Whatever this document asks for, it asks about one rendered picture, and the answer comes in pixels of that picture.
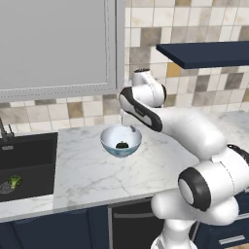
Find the dark blue drawer front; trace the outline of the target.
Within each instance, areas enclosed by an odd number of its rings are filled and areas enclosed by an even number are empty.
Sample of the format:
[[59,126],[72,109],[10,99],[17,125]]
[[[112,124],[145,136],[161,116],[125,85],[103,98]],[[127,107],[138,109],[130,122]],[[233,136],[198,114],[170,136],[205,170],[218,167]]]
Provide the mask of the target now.
[[[200,223],[196,229],[194,244],[198,249],[226,249],[249,243],[249,191],[235,196],[239,215],[227,226],[211,226]],[[219,240],[238,235],[244,235],[245,240],[220,245]]]

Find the black sink basin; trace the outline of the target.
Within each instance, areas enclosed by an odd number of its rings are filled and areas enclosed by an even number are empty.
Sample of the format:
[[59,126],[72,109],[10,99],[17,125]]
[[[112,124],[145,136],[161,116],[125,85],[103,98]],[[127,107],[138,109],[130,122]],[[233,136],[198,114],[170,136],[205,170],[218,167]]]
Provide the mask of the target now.
[[0,138],[0,185],[13,175],[21,185],[0,202],[53,194],[57,133],[23,135],[4,142]]

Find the grey wall cabinet door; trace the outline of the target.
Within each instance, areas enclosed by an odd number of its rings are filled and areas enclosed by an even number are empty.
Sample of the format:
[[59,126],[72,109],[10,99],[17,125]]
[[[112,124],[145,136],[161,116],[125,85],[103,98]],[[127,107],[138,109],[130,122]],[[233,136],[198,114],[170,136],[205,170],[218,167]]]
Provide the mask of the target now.
[[0,0],[0,89],[107,81],[107,0]]

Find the dark metal tap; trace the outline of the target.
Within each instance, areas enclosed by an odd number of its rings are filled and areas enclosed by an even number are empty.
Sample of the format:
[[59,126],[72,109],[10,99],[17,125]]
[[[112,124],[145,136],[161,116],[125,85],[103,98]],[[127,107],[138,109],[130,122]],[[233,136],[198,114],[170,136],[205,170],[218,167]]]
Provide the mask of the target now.
[[10,132],[7,132],[5,130],[2,119],[0,118],[0,131],[1,131],[2,139],[3,139],[4,142],[9,142],[12,138],[15,137],[15,134],[12,131],[11,127],[9,127],[9,130],[10,130]]

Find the dark blue wall shelf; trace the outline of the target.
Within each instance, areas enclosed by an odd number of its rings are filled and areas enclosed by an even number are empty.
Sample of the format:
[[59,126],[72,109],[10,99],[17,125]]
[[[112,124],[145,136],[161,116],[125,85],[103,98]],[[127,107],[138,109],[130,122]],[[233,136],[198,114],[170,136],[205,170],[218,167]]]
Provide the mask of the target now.
[[249,41],[157,44],[156,49],[183,69],[249,65]]

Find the grey sink drain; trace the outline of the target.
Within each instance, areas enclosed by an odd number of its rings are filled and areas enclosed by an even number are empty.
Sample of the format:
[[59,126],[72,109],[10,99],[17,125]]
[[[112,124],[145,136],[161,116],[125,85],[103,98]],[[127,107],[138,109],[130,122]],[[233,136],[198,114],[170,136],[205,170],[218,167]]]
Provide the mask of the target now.
[[11,185],[8,182],[5,182],[0,185],[0,194],[1,195],[7,195],[11,193],[13,189],[11,188]]

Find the white and blue bowl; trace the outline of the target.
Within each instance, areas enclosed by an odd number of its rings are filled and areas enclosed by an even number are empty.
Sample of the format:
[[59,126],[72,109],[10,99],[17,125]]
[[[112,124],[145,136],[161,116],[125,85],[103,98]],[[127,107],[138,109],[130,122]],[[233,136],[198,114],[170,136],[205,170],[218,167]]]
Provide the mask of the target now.
[[132,132],[130,125],[114,124],[101,132],[100,142],[110,155],[125,158],[139,148],[142,134],[137,128]]

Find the dark blue base cabinet door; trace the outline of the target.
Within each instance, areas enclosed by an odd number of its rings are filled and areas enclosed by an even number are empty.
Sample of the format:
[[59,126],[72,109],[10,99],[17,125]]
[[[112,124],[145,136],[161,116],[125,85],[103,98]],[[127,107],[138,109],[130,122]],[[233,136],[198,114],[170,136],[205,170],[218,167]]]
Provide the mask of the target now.
[[0,223],[0,249],[109,249],[107,206]]

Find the green broccoli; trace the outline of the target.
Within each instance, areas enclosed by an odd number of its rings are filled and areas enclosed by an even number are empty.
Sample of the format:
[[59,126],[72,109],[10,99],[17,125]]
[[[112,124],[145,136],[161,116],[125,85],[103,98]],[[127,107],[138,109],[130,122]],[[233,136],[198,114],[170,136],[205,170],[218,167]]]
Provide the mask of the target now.
[[11,188],[14,190],[16,187],[20,186],[22,179],[18,175],[13,175],[8,179],[8,183],[10,184]]

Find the black dishwasher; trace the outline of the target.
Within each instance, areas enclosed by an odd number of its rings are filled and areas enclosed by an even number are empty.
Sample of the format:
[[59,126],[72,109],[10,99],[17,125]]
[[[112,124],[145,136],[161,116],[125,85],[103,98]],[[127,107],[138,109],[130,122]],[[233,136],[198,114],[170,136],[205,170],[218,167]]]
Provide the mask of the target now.
[[142,219],[114,218],[114,213],[153,213],[150,197],[110,204],[108,208],[110,249],[151,249],[153,241],[162,231],[163,220],[156,216]]

